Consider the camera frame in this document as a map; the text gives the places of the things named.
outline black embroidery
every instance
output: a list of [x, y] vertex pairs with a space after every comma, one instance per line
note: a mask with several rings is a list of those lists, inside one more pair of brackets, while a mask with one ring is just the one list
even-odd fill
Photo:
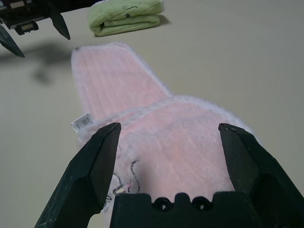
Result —
[[135, 180], [137, 182], [137, 185], [138, 185], [138, 190], [137, 191], [139, 192], [139, 190], [140, 190], [139, 180], [137, 179], [137, 176], [136, 176], [136, 174], [133, 171], [133, 166], [137, 162], [139, 162], [139, 160], [135, 160], [135, 161], [132, 162], [132, 164], [131, 164], [131, 172], [132, 172], [132, 174], [133, 174], [133, 176], [134, 176], [134, 178], [135, 178]]
[[113, 174], [113, 176], [116, 176], [118, 178], [118, 181], [119, 181], [119, 186], [113, 190], [113, 194], [117, 195], [117, 191], [119, 189], [123, 188], [124, 186], [123, 186], [122, 181], [120, 180], [119, 176], [117, 176], [116, 174]]
[[132, 9], [132, 8], [138, 8], [137, 6], [132, 6], [132, 7], [130, 7], [130, 8], [128, 8], [127, 6], [124, 6], [123, 7], [123, 9], [125, 9], [125, 10], [129, 10], [129, 9]]

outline embroidered design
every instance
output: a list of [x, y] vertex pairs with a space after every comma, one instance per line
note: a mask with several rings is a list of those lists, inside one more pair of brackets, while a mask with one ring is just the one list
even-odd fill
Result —
[[137, 163], [137, 162], [139, 162], [139, 160], [135, 160], [135, 161], [133, 161], [132, 162], [132, 164], [131, 164], [131, 172], [132, 172], [132, 174], [133, 174], [133, 176], [134, 176], [134, 178], [135, 178], [135, 180], [136, 180], [136, 183], [137, 183], [137, 185], [138, 185], [138, 192], [139, 192], [139, 190], [141, 189], [141, 187], [140, 187], [140, 184], [139, 184], [139, 180], [137, 179], [137, 176], [136, 176], [136, 174], [134, 173], [134, 171], [133, 171], [133, 166]]

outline white label tag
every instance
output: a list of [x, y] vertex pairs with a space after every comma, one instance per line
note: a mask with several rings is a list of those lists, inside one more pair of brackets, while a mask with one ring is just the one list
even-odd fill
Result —
[[80, 129], [92, 124], [95, 122], [94, 117], [90, 113], [86, 113], [73, 121], [71, 125], [73, 126], [74, 130], [78, 133]]

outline black robotic claw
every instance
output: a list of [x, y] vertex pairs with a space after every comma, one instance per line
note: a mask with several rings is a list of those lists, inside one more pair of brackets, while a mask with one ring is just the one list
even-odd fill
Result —
[[[57, 31], [70, 40], [63, 12], [90, 7], [99, 0], [0, 0], [0, 24], [19, 35], [38, 30], [37, 21], [51, 18]], [[19, 57], [24, 57], [16, 43], [0, 25], [0, 43]]]
[[250, 197], [264, 227], [304, 227], [304, 199], [276, 159], [244, 129], [218, 129], [234, 189]]
[[[114, 170], [120, 124], [101, 128], [70, 162], [36, 228], [86, 228], [102, 209]], [[148, 194], [115, 197], [111, 228], [302, 228], [304, 199], [279, 163], [244, 129], [219, 125], [227, 169], [236, 191], [213, 201], [174, 203]]]
[[100, 213], [114, 171], [120, 123], [99, 129], [69, 163], [35, 228], [86, 228]]
[[24, 58], [24, 54], [2, 25], [0, 25], [0, 43], [11, 53], [21, 58]]

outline folded towel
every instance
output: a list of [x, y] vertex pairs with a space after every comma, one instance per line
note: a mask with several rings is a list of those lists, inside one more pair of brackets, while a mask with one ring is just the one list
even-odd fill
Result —
[[90, 7], [88, 23], [102, 37], [157, 26], [161, 12], [162, 0], [104, 0]]
[[78, 133], [82, 147], [98, 128], [122, 124], [104, 228], [117, 194], [144, 192], [154, 201], [186, 192], [191, 200], [233, 190], [219, 123], [251, 131], [225, 109], [203, 99], [173, 95], [127, 45], [81, 47], [72, 70], [86, 112], [98, 121]]

